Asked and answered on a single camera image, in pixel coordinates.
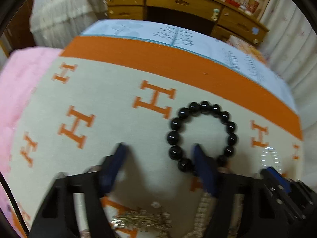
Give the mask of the orange H pattern blanket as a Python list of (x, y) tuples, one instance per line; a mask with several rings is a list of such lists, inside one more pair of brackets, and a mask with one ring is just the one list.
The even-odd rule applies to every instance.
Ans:
[[(235, 155), (229, 161), (233, 172), (252, 176), (271, 166), (286, 177), (301, 176), (299, 117), (254, 81), (193, 53), (146, 41), (83, 36), (75, 38), (65, 52), (73, 52), (83, 61), (126, 61), (141, 71), (136, 83), (128, 87), (133, 94), (127, 103), (132, 115), (120, 111), (123, 96), (117, 102), (106, 99), (111, 109), (118, 110), (122, 128), (135, 136), (133, 145), (117, 142), (110, 149), (112, 154), (119, 143), (125, 143), (130, 154), (114, 189), (102, 199), (109, 219), (128, 209), (152, 211), (152, 203), (159, 202), (170, 214), (172, 237), (193, 230), (203, 189), (197, 177), (178, 170), (177, 162), (168, 155), (167, 142), (171, 119), (191, 102), (219, 104), (230, 114), (238, 137)], [(92, 128), (94, 115), (74, 108), (68, 115), (75, 116), (69, 137), (81, 149), (72, 156), (81, 164), (74, 175), (98, 165), (108, 155), (100, 142), (87, 148), (90, 138), (75, 135), (81, 125)]]

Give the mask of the white floral curtain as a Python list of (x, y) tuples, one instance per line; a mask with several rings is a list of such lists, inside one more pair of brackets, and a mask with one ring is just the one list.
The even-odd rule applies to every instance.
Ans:
[(269, 0), (261, 51), (291, 90), (304, 135), (303, 182), (316, 188), (316, 32), (292, 0)]

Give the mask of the pink bed sheet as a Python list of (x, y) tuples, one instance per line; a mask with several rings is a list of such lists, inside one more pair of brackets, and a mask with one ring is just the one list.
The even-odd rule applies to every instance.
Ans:
[(106, 154), (117, 142), (135, 143), (121, 126), (120, 111), (132, 115), (128, 100), (141, 71), (132, 63), (111, 59), (83, 61), (62, 49), (32, 47), (11, 54), (1, 71), (1, 173), (26, 221), (31, 237), (61, 237), (64, 218), (61, 193), (54, 187), (62, 177), (80, 170), (72, 156), (81, 152), (69, 131), (75, 116), (70, 108), (93, 114), (92, 128), (81, 125), (76, 136), (86, 136), (87, 148), (100, 142)]

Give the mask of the food picture box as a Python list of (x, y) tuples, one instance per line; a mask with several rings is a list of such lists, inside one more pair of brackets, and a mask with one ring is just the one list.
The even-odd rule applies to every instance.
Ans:
[(267, 65), (267, 61), (264, 58), (263, 54), (254, 46), (248, 44), (246, 41), (231, 35), (229, 39), (226, 41), (226, 43), (239, 49), (243, 53), (250, 55), (262, 64)]

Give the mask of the light blue leaf sheet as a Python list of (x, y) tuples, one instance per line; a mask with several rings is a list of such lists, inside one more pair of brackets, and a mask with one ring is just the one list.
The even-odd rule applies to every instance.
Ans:
[(284, 80), (251, 54), (211, 36), (173, 25), (127, 19), (99, 20), (79, 35), (147, 41), (193, 53), (254, 81), (298, 114), (291, 90)]

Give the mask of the wooden desk with drawers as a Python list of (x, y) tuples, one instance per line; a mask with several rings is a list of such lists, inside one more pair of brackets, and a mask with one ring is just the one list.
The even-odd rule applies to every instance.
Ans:
[(268, 28), (222, 0), (104, 0), (110, 19), (135, 19), (193, 30), (221, 41), (236, 36), (257, 47)]

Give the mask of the red tissue box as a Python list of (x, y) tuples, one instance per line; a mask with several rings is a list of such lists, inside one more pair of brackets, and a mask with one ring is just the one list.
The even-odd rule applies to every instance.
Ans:
[(236, 7), (236, 8), (239, 8), (240, 7), (240, 4), (234, 0), (225, 0), (226, 3)]

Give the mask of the lace covered piano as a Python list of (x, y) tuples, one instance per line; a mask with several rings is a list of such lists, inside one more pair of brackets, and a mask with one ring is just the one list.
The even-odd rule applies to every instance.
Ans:
[(105, 0), (33, 0), (30, 32), (37, 46), (65, 48), (74, 37), (107, 16)]

